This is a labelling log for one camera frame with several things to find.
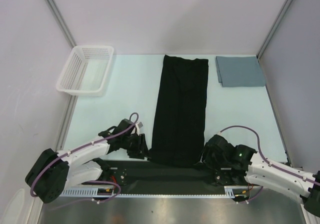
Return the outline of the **black t shirt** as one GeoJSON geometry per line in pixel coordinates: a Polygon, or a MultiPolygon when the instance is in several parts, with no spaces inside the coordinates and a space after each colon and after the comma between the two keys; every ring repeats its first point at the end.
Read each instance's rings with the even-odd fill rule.
{"type": "Polygon", "coordinates": [[[149,160],[191,167],[205,142],[209,61],[165,55],[153,123],[149,160]]]}

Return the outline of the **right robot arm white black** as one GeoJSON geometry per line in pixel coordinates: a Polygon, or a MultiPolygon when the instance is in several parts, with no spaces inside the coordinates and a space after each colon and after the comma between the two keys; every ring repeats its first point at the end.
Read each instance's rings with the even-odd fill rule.
{"type": "Polygon", "coordinates": [[[233,146],[216,134],[204,145],[201,162],[213,171],[217,186],[252,184],[281,193],[320,215],[320,174],[269,160],[246,145],[233,146]]]}

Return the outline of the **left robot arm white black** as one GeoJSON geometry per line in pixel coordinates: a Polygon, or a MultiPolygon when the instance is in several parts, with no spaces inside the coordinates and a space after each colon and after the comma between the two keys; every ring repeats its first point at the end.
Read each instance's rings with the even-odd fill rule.
{"type": "Polygon", "coordinates": [[[34,198],[49,204],[65,190],[77,185],[102,185],[102,194],[119,195],[121,184],[102,156],[120,149],[133,159],[148,156],[143,133],[101,132],[92,141],[72,150],[44,150],[25,177],[34,198]]]}

